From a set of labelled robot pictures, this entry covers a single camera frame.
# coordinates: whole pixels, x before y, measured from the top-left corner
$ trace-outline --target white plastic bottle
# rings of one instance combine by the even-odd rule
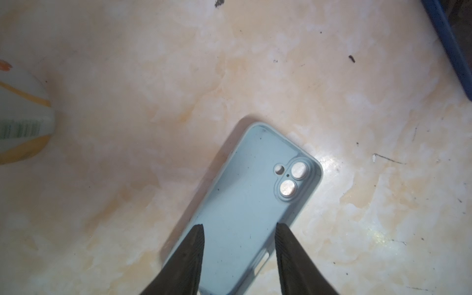
[[[54,125],[51,101],[41,83],[0,57],[0,164],[39,153]]]

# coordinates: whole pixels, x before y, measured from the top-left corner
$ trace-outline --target white marble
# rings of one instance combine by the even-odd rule
[[[57,118],[0,167],[1,293],[138,294],[253,119],[323,165],[292,230],[340,294],[472,293],[472,102],[420,1],[5,0],[0,53]]]

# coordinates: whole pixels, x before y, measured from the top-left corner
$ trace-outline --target scratch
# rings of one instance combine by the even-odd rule
[[[396,241],[396,240],[392,239],[392,242],[402,243],[402,244],[404,244],[404,245],[406,246],[406,242],[403,242],[403,241]]]
[[[419,125],[420,125],[420,124],[418,123],[418,125],[416,125],[416,127],[414,128],[414,134],[413,134],[413,140],[412,140],[412,142],[414,142],[414,139],[416,138],[416,130],[418,130],[418,126],[419,126]]]
[[[421,288],[416,288],[416,287],[407,287],[408,289],[413,289],[413,290],[420,290],[420,291],[428,291],[428,289],[421,289]]]
[[[377,153],[375,153],[374,156],[379,156],[379,157],[381,157],[381,158],[384,158],[384,159],[386,159],[386,160],[389,160],[389,161],[394,162],[394,163],[397,163],[397,164],[406,165],[406,163],[402,163],[402,162],[398,162],[398,161],[392,160],[392,159],[390,159],[390,158],[384,157],[384,156],[379,155],[379,154],[377,154]]]

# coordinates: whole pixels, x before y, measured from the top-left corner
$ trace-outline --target blue object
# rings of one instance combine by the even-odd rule
[[[252,124],[169,257],[194,225],[203,224],[200,293],[243,294],[265,263],[264,258],[275,250],[277,223],[292,224],[320,183],[322,173],[315,158],[282,134],[267,124]],[[287,181],[294,184],[291,194],[281,190]]]
[[[446,50],[459,81],[464,88],[465,95],[472,101],[472,73],[462,51],[454,37],[452,28],[447,20],[439,0],[421,0],[436,32]]]

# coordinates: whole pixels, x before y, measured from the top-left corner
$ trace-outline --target phone case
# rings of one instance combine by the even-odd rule
[[[295,176],[303,171],[305,175],[295,178],[292,167]],[[252,124],[169,257],[193,225],[203,224],[200,293],[243,294],[274,252],[276,224],[292,224],[321,178],[322,168],[315,158],[269,125]]]

